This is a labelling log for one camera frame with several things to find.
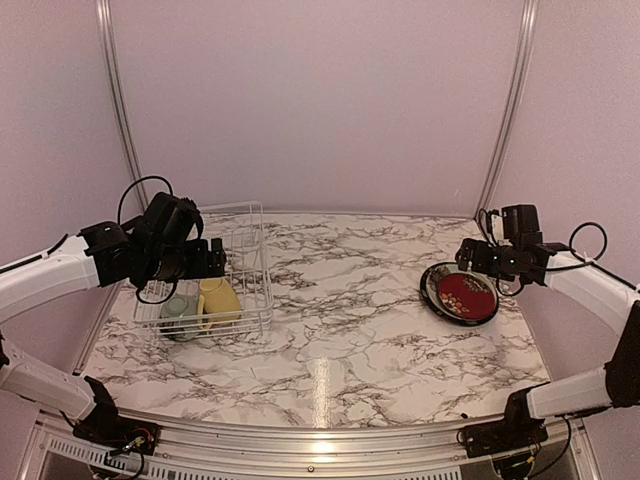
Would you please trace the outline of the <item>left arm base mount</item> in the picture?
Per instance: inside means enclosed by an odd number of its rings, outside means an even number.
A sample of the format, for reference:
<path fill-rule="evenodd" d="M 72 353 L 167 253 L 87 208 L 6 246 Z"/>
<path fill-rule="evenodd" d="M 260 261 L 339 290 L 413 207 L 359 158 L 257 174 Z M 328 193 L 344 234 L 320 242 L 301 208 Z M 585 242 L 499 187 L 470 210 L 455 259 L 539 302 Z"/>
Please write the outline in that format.
<path fill-rule="evenodd" d="M 69 421 L 73 434 L 83 440 L 109 447 L 108 456 L 113 458 L 134 453 L 139 456 L 139 466 L 129 479 L 140 479 L 146 468 L 146 457 L 156 448 L 160 426 L 157 423 L 124 417 L 106 387 L 98 380 L 85 376 L 89 385 L 94 408 L 82 420 Z"/>

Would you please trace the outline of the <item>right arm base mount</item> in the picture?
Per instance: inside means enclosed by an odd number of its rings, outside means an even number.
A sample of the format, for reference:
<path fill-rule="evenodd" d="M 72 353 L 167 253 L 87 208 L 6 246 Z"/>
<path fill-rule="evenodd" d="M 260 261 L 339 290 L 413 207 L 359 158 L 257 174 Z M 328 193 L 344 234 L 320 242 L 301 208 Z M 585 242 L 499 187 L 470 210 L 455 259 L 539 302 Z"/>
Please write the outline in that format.
<path fill-rule="evenodd" d="M 572 427 L 569 419 L 561 415 L 567 428 L 567 438 L 560 453 L 547 465 L 535 470 L 537 456 L 542 452 L 542 443 L 549 439 L 543 419 L 535 419 L 529 412 L 527 395 L 533 387 L 509 395 L 503 417 L 499 420 L 476 423 L 462 427 L 456 434 L 468 458 L 507 453 L 527 448 L 528 454 L 519 453 L 493 460 L 494 473 L 500 479 L 535 479 L 557 463 L 569 450 Z"/>

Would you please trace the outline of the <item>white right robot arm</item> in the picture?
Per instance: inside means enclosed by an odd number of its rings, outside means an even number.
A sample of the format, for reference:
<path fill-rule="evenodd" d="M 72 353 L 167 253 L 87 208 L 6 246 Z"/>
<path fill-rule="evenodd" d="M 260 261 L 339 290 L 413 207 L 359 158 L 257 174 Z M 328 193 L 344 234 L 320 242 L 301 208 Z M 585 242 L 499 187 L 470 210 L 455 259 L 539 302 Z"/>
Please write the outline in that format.
<path fill-rule="evenodd" d="M 497 280 L 538 284 L 581 305 L 618 337 L 603 366 L 512 393 L 495 438 L 515 448 L 534 431 L 534 421 L 561 415 L 589 415 L 639 403 L 639 289 L 579 255 L 570 245 L 546 243 L 531 204 L 501 209 L 501 237 L 466 239 L 455 255 L 461 270 Z"/>

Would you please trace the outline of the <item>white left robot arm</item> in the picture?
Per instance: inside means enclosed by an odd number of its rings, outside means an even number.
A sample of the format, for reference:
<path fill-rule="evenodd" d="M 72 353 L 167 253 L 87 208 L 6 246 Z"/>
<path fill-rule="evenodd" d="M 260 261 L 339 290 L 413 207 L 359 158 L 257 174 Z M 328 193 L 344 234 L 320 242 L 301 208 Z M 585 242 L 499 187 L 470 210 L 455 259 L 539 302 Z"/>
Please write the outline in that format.
<path fill-rule="evenodd" d="M 143 291 L 151 281 L 176 286 L 182 280 L 219 278 L 225 264 L 221 240 L 204 237 L 195 202 L 167 189 L 156 193 L 136 217 L 86 227 L 47 250 L 3 266 L 1 320 L 123 280 Z M 126 436 L 126 423 L 101 382 L 65 373 L 7 340 L 1 342 L 1 388 L 86 424 L 106 445 L 119 444 Z"/>

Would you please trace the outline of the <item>red floral plate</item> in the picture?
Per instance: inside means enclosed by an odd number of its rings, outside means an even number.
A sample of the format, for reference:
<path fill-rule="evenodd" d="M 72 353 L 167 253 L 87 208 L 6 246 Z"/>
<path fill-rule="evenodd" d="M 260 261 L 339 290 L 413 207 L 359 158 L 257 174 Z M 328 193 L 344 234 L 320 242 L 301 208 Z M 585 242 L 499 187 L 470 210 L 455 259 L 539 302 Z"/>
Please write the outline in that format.
<path fill-rule="evenodd" d="M 491 317 L 498 307 L 497 294 L 485 280 L 468 273 L 452 273 L 436 283 L 443 310 L 467 321 Z"/>

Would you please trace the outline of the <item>yellow ceramic mug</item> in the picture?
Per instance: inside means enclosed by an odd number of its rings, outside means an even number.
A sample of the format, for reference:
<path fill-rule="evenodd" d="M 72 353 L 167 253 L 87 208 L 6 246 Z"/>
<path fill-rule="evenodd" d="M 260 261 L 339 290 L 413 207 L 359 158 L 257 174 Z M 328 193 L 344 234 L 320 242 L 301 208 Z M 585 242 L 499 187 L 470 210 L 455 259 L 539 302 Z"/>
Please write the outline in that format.
<path fill-rule="evenodd" d="M 199 282 L 199 328 L 209 331 L 222 322 L 239 320 L 241 305 L 231 284 L 224 277 L 207 278 Z"/>

